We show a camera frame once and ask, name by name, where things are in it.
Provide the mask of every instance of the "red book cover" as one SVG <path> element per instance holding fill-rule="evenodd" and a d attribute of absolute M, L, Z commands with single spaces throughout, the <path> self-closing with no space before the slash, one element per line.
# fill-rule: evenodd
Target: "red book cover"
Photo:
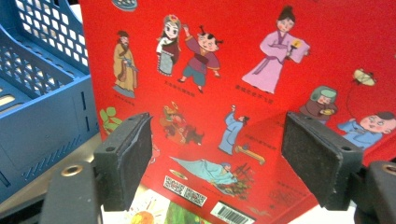
<path fill-rule="evenodd" d="M 287 111 L 364 164 L 395 158 L 392 0 L 80 5 L 102 138 L 149 112 L 142 184 L 209 222 L 287 223 L 317 204 L 281 156 Z"/>

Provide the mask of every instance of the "blue plastic crate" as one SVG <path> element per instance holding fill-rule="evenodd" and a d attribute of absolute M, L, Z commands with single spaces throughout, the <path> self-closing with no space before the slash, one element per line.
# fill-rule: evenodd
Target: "blue plastic crate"
<path fill-rule="evenodd" d="M 0 1 L 0 203 L 98 133 L 82 24 L 65 0 Z"/>

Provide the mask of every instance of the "blue robe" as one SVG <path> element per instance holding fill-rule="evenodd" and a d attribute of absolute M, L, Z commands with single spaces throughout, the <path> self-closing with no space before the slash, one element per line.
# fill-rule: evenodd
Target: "blue robe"
<path fill-rule="evenodd" d="M 222 165 L 206 160 L 183 161 L 181 159 L 171 158 L 193 175 L 196 175 L 208 182 L 215 184 L 232 184 L 237 181 L 230 172 L 223 172 L 224 168 Z"/>
<path fill-rule="evenodd" d="M 338 124 L 338 128 L 346 132 L 346 140 L 365 150 L 382 138 L 382 133 L 372 133 L 363 129 L 356 120 Z"/>
<path fill-rule="evenodd" d="M 236 136 L 239 131 L 241 131 L 244 123 L 242 121 L 233 118 L 234 112 L 231 112 L 225 118 L 225 123 L 227 124 L 227 129 L 221 139 L 219 149 L 225 151 L 226 153 L 233 155 L 233 144 L 235 144 Z"/>

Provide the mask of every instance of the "cartoon scholar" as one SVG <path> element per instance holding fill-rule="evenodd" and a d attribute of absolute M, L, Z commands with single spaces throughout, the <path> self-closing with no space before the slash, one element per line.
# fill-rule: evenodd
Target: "cartoon scholar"
<path fill-rule="evenodd" d="M 183 77 L 177 81 L 184 83 L 188 77 L 192 77 L 198 86 L 198 91 L 204 93 L 203 86 L 206 84 L 207 69 L 213 70 L 215 77 L 220 77 L 220 64 L 215 52 L 219 50 L 219 44 L 222 41 L 217 40 L 212 34 L 206 33 L 203 26 L 200 26 L 202 32 L 198 34 L 198 41 L 190 35 L 187 25 L 184 25 L 183 28 L 186 33 L 187 47 L 194 52 L 194 57 L 189 60 L 184 69 Z"/>
<path fill-rule="evenodd" d="M 396 128 L 396 119 L 390 112 L 379 112 L 362 119 L 360 123 L 351 119 L 339 124 L 338 128 L 346 132 L 346 140 L 365 150 L 379 141 L 383 134 L 391 133 Z"/>
<path fill-rule="evenodd" d="M 137 69 L 134 65 L 134 56 L 129 49 L 129 35 L 119 31 L 120 39 L 114 49 L 114 76 L 116 86 L 114 90 L 122 95 L 134 98 L 134 88 L 137 87 Z"/>
<path fill-rule="evenodd" d="M 300 63 L 310 48 L 302 39 L 289 34 L 295 22 L 292 7 L 284 7 L 276 21 L 277 31 L 269 34 L 260 43 L 260 49 L 266 57 L 244 75 L 242 80 L 262 91 L 275 93 L 285 60 L 292 59 Z"/>
<path fill-rule="evenodd" d="M 227 124 L 227 129 L 222 136 L 221 143 L 219 145 L 219 149 L 228 153 L 229 155 L 233 155 L 233 145 L 235 144 L 235 140 L 241 129 L 247 125 L 249 118 L 246 116 L 241 116 L 238 119 L 233 117 L 235 113 L 235 105 L 231 107 L 232 111 L 225 118 L 225 123 Z"/>
<path fill-rule="evenodd" d="M 334 104 L 337 91 L 326 86 L 317 87 L 310 96 L 308 102 L 300 107 L 300 112 L 311 119 L 326 124 L 330 116 L 337 112 Z"/>
<path fill-rule="evenodd" d="M 231 164 L 228 162 L 222 162 L 221 164 L 215 164 L 207 160 L 198 161 L 183 161 L 181 159 L 173 158 L 172 160 L 179 163 L 186 170 L 188 170 L 193 175 L 196 175 L 213 185 L 217 184 L 232 184 L 236 183 L 238 180 L 230 172 Z"/>
<path fill-rule="evenodd" d="M 158 38 L 157 70 L 165 76 L 172 76 L 172 70 L 178 60 L 180 47 L 178 45 L 178 34 L 181 23 L 177 16 L 168 15 L 163 19 L 163 33 Z"/>

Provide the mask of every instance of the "barcode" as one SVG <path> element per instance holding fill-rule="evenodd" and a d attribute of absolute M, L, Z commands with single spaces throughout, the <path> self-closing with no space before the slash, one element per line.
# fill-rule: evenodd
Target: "barcode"
<path fill-rule="evenodd" d="M 251 224 L 255 221 L 253 218 L 248 217 L 221 202 L 216 204 L 210 214 L 229 224 Z"/>

